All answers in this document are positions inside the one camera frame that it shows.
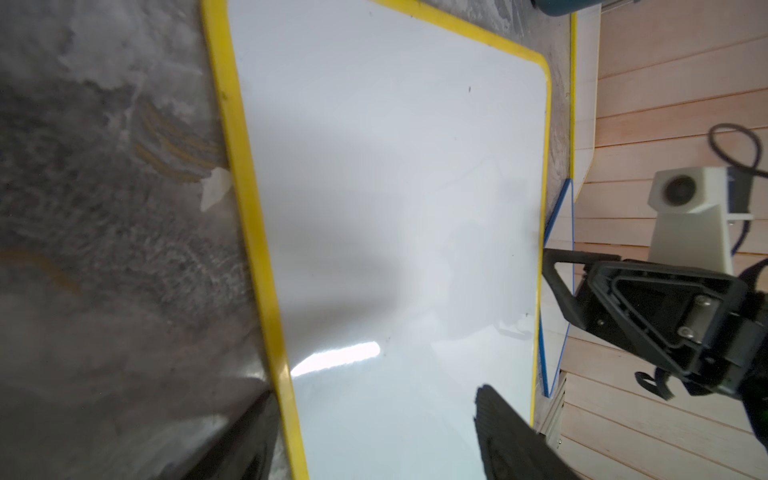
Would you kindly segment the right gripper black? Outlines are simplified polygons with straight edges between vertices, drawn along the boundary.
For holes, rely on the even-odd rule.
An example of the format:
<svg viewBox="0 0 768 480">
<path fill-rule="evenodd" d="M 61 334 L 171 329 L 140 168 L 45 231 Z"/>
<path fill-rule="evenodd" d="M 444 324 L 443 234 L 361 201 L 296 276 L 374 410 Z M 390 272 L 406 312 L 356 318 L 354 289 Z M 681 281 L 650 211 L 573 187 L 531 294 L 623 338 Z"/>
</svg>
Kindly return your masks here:
<svg viewBox="0 0 768 480">
<path fill-rule="evenodd" d="M 585 265 L 577 297 L 558 263 Z M 542 275 L 564 316 L 652 364 L 637 383 L 668 396 L 670 378 L 692 396 L 767 393 L 767 294 L 759 261 L 738 276 L 621 260 L 618 255 L 544 248 Z"/>
</svg>

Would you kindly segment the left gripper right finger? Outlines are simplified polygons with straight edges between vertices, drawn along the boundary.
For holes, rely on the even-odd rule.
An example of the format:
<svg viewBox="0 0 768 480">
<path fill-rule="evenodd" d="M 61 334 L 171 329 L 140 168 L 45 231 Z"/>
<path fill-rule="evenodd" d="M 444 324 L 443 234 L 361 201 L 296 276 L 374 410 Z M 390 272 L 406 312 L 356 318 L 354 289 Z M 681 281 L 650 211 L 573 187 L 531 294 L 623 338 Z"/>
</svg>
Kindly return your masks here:
<svg viewBox="0 0 768 480">
<path fill-rule="evenodd" d="M 578 479 L 492 386 L 478 388 L 475 405 L 474 424 L 487 479 Z"/>
</svg>

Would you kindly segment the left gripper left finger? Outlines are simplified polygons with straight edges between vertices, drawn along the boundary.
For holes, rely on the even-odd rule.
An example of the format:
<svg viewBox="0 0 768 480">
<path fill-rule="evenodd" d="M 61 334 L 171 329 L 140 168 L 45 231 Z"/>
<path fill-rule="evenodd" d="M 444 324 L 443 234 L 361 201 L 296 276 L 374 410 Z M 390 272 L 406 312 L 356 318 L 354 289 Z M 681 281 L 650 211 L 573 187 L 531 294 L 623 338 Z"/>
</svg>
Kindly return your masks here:
<svg viewBox="0 0 768 480">
<path fill-rule="evenodd" d="M 266 391 L 183 479 L 267 479 L 279 427 L 276 395 L 273 391 Z"/>
</svg>

